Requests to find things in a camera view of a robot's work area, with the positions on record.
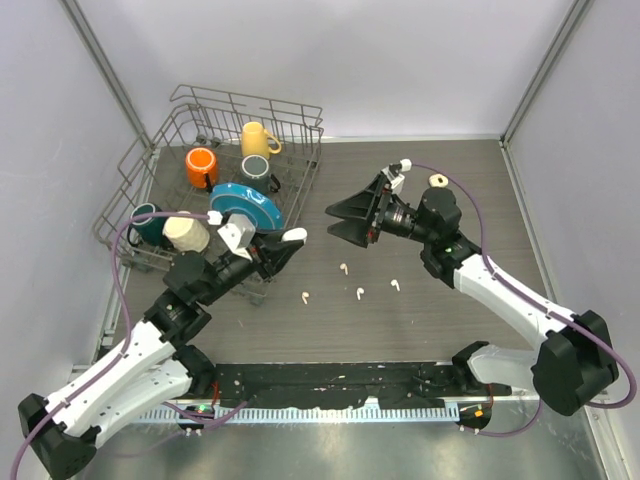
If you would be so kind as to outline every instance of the gray tabletop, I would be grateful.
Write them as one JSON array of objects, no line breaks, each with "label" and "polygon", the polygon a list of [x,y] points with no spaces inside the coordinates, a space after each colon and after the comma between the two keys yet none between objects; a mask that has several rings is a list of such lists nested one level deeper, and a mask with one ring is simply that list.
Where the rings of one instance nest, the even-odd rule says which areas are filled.
[{"label": "gray tabletop", "polygon": [[[211,307],[213,320],[193,343],[214,361],[349,362],[445,360],[475,340],[511,348],[524,341],[484,306],[432,279],[421,247],[383,234],[360,249],[326,233],[335,219],[327,205],[364,188],[383,166],[410,158],[445,170],[477,196],[498,264],[538,292],[542,281],[497,141],[335,143],[323,145],[320,171],[300,226],[307,245],[277,277],[262,306],[227,295]],[[429,173],[412,170],[402,197],[415,204]],[[462,230],[479,242],[470,202],[456,191]],[[349,275],[339,266],[346,263]],[[397,279],[400,292],[390,285]],[[356,289],[365,293],[356,298]],[[164,289],[159,273],[131,274],[134,318]],[[308,305],[301,299],[310,293]]]}]

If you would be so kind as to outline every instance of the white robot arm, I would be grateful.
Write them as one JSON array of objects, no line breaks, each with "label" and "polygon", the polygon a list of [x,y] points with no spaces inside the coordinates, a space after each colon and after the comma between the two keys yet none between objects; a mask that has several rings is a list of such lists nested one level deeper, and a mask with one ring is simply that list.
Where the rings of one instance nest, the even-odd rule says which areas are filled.
[{"label": "white robot arm", "polygon": [[[81,471],[98,448],[122,427],[160,403],[192,394],[202,398],[211,390],[216,368],[188,342],[211,320],[202,305],[211,305],[229,290],[258,273],[270,280],[306,242],[302,228],[256,232],[244,216],[223,219],[209,212],[228,251],[214,263],[196,252],[175,256],[163,281],[167,289],[145,312],[124,342],[80,377],[43,398],[26,397],[18,406],[25,437],[47,415],[55,413],[31,446],[54,480]],[[94,378],[117,357],[119,361],[98,380]],[[87,383],[73,401],[72,397]]]},{"label": "white robot arm", "polygon": [[483,256],[459,230],[462,212],[446,178],[433,179],[417,208],[405,204],[398,193],[402,172],[410,169],[409,160],[389,165],[367,188],[329,206],[326,213],[342,221],[328,232],[364,248],[382,231],[421,243],[420,258],[434,278],[487,306],[531,345],[531,350],[508,350],[475,342],[453,357],[464,381],[535,390],[563,415],[572,415],[613,383],[618,378],[614,359],[570,328],[575,323],[610,347],[605,321],[592,311],[576,315],[553,304]]}]

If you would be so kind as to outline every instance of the wire dish rack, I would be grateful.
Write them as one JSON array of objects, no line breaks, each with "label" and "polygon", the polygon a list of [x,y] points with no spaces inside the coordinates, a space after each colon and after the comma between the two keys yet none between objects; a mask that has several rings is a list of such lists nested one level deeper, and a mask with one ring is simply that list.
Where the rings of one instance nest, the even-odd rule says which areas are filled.
[{"label": "wire dish rack", "polygon": [[[95,237],[110,250],[115,248],[123,265],[143,271],[169,269],[174,250],[144,243],[134,247],[124,236],[114,244],[118,226],[145,202],[164,211],[209,210],[208,193],[187,179],[185,156],[197,146],[211,148],[218,159],[218,183],[242,183],[240,138],[247,122],[262,123],[280,140],[282,151],[271,156],[269,165],[282,187],[268,196],[282,213],[285,228],[299,224],[320,167],[322,108],[191,85],[179,85],[170,102],[171,113],[155,136],[138,137],[118,162],[122,181],[93,225]],[[212,231],[205,256],[213,261],[224,250]],[[234,291],[260,304],[267,285],[256,274]]]}]

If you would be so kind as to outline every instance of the teal plate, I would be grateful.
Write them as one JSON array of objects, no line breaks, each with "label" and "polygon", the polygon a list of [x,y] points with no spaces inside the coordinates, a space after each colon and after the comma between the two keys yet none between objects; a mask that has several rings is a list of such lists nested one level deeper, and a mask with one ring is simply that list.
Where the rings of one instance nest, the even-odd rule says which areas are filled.
[{"label": "teal plate", "polygon": [[257,190],[237,183],[216,185],[209,195],[212,210],[241,213],[260,230],[280,230],[284,219],[278,207]]}]

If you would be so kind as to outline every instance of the orange mug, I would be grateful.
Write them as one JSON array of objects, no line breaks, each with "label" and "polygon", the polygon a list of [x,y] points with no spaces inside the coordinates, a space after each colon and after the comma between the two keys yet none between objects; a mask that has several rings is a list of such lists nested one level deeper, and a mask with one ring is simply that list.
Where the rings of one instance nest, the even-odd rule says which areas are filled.
[{"label": "orange mug", "polygon": [[218,181],[218,159],[208,148],[198,147],[187,153],[187,178],[196,188],[211,192]]}]

